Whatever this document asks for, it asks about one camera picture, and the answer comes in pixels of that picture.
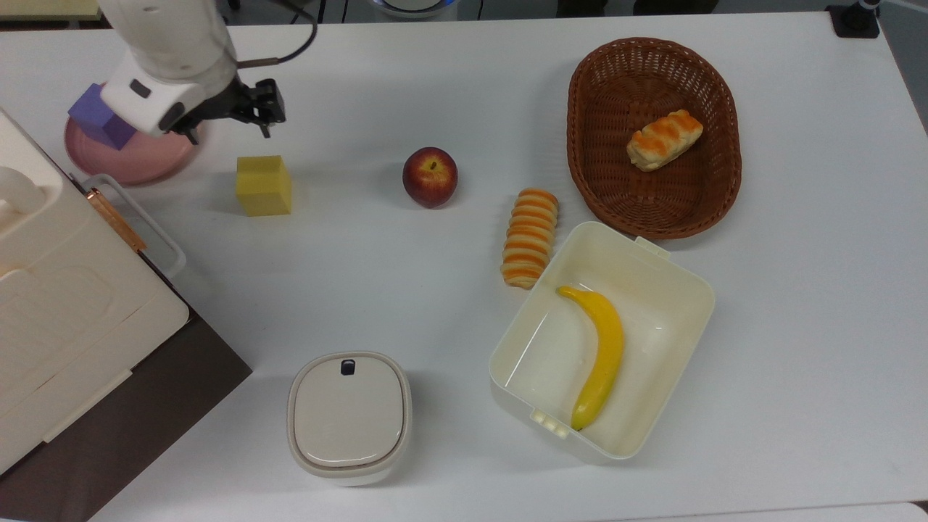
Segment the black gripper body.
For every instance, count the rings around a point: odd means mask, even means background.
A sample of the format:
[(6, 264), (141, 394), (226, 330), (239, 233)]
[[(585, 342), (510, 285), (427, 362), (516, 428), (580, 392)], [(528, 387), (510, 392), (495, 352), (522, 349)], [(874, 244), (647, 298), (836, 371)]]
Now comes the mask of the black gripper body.
[(218, 94), (208, 98), (186, 115), (185, 137), (199, 144), (198, 125), (203, 121), (233, 119), (241, 123), (256, 123), (249, 87), (238, 75)]

